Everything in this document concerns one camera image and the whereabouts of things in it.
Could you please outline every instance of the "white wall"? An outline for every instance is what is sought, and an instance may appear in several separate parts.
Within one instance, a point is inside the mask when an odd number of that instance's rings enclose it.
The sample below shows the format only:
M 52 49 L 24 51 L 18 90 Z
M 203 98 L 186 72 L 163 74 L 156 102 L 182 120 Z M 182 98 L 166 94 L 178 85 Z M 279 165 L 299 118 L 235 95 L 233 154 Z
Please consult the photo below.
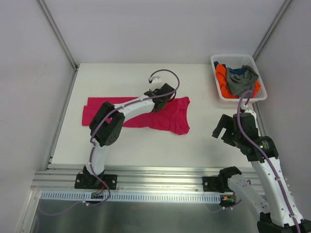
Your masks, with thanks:
M 311 1 L 294 0 L 256 60 L 268 92 L 267 134 L 304 217 L 311 219 Z
M 73 70 L 35 0 L 0 1 L 0 232 L 43 168 Z
M 284 0 L 46 0 L 79 63 L 210 63 L 253 54 Z

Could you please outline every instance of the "robotic arm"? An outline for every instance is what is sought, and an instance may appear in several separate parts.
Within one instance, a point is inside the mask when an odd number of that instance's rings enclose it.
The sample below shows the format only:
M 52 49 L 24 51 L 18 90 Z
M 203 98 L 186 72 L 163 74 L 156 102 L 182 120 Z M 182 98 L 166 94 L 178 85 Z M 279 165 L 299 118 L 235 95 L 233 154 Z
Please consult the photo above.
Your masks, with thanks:
M 303 219 L 285 183 L 273 140 L 267 136 L 259 136 L 255 124 L 256 114 L 252 110 L 244 105 L 243 111 L 239 116 L 223 115 L 212 136 L 218 138 L 221 130 L 226 129 L 222 140 L 226 144 L 238 147 L 246 155 L 259 176 L 268 202 L 248 184 L 236 167 L 220 170 L 218 178 L 209 182 L 208 187 L 218 192 L 224 192 L 228 188 L 236 192 L 254 215 L 258 216 L 257 227 L 260 233 L 311 232 L 311 222 Z M 265 152 L 268 159 L 245 138 L 238 126 L 238 117 L 243 132 Z
M 118 139 L 124 122 L 144 113 L 158 112 L 164 109 L 179 87 L 180 82 L 177 75 L 166 69 L 157 70 L 150 76 L 149 83 L 152 83 L 153 87 L 162 83 L 159 77 L 153 76 L 160 71 L 170 72 L 177 78 L 176 89 L 165 83 L 160 89 L 149 90 L 135 100 L 115 105 L 109 102 L 102 104 L 89 126 L 91 129 L 90 142 L 93 144 L 93 148 L 89 162 L 83 168 L 83 173 L 77 175 L 75 188 L 100 189 L 102 185 L 106 186 L 107 182 L 110 182 L 108 181 L 109 176 L 113 176 L 109 189 L 116 188 L 117 176 L 104 174 L 108 146 Z

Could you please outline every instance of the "white table surface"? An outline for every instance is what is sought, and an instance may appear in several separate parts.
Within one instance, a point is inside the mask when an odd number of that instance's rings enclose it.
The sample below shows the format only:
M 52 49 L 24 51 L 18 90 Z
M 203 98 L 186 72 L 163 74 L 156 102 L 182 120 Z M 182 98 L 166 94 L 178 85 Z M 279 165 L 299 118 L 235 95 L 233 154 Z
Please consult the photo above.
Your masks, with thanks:
M 107 165 L 176 167 L 251 167 L 239 149 L 211 136 L 222 114 L 232 116 L 235 108 L 223 107 L 211 65 L 186 64 L 81 64 L 69 100 L 52 164 L 86 164 L 91 144 L 90 129 L 81 124 L 88 97 L 138 97 L 148 90 L 148 77 L 158 69 L 170 69 L 180 78 L 177 98 L 188 96 L 186 135 L 150 128 L 123 128 L 110 146 Z M 163 83 L 176 86 L 175 77 L 161 72 Z

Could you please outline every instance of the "orange clothing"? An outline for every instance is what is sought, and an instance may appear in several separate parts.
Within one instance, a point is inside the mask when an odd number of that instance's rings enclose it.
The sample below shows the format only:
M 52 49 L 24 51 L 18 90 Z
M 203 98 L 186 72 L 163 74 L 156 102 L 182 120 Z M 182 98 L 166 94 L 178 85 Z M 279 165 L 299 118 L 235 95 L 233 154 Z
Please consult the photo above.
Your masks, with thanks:
M 216 78 L 219 83 L 220 91 L 222 96 L 226 99 L 238 99 L 239 96 L 234 96 L 231 94 L 230 90 L 227 88 L 227 79 L 226 79 L 226 68 L 222 64 L 216 66 Z M 255 82 L 255 89 L 252 98 L 259 92 L 261 85 L 258 81 Z

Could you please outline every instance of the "metal frame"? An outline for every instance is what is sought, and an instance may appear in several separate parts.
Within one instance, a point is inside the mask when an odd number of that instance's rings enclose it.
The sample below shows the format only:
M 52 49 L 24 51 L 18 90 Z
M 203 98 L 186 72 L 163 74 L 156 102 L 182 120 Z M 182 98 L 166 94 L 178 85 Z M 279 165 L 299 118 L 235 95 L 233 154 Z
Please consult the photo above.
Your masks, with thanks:
M 77 66 L 76 62 L 74 61 L 74 59 L 72 57 L 72 54 L 70 53 L 70 51 L 68 49 L 68 46 L 66 45 L 66 43 L 65 43 L 65 41 L 64 41 L 64 39 L 63 39 L 63 37 L 62 37 L 62 35 L 61 35 L 57 25 L 56 25 L 56 23 L 55 23 L 52 15 L 51 15 L 47 5 L 46 5 L 46 3 L 45 3 L 45 1 L 44 0 L 36 0 L 36 1 L 39 4 L 39 7 L 42 10 L 43 15 L 45 16 L 46 20 L 48 21 L 52 31 L 54 32 L 54 34 L 55 34 L 55 36 L 56 36 L 56 38 L 57 38 L 57 40 L 59 42 L 60 47 L 65 52 L 65 54 L 66 54 L 66 56 L 68 58 L 68 61 L 70 62 L 72 68 L 74 70 L 76 70 L 78 66 Z
M 60 134 L 61 126 L 65 117 L 66 109 L 69 99 L 73 90 L 75 78 L 78 71 L 78 65 L 75 63 L 74 58 L 68 49 L 46 3 L 44 0 L 36 0 L 40 9 L 43 12 L 46 20 L 48 21 L 56 39 L 58 40 L 61 48 L 65 52 L 71 66 L 74 69 L 74 75 L 71 79 L 68 93 L 63 104 L 61 116 L 58 120 L 52 144 L 49 150 L 49 159 L 47 160 L 45 170 L 35 173 L 31 191 L 27 198 L 27 203 L 22 211 L 22 218 L 17 225 L 17 232 L 27 233 L 31 230 L 31 226 L 35 217 L 36 208 L 41 196 L 42 190 L 64 190 L 73 191 L 76 174 L 82 170 L 83 165 L 56 165 L 51 164 L 51 159 L 56 147 L 56 143 Z M 267 30 L 265 36 L 258 45 L 253 57 L 256 60 L 271 34 L 277 27 L 281 18 L 292 0 L 285 0 L 278 13 L 276 14 L 273 22 Z M 260 116 L 257 103 L 253 104 L 254 111 L 257 114 L 257 122 L 261 135 L 266 135 L 262 119 Z M 118 175 L 117 190 L 122 192 L 140 192 L 140 193 L 189 193 L 189 194 L 202 194 L 202 177 L 218 175 L 221 168 L 177 168 L 177 167 L 134 167 L 134 166 L 106 166 L 105 172 L 107 174 Z M 246 179 L 252 181 L 252 186 L 260 194 L 264 195 L 261 183 L 253 168 L 242 168 Z
M 261 53 L 262 49 L 264 48 L 264 46 L 266 45 L 266 43 L 268 42 L 268 40 L 270 39 L 272 33 L 274 32 L 274 30 L 276 29 L 278 23 L 280 22 L 280 20 L 282 19 L 284 13 L 286 12 L 286 10 L 288 9 L 289 5 L 291 4 L 293 0 L 284 0 L 282 6 L 280 7 L 279 11 L 277 12 L 276 16 L 274 17 L 274 19 L 272 20 L 272 23 L 270 24 L 266 34 L 264 35 L 264 37 L 262 38 L 261 42 L 259 43 L 258 47 L 256 48 L 253 58 L 254 60 L 257 59 L 257 57 L 259 56 L 259 54 Z

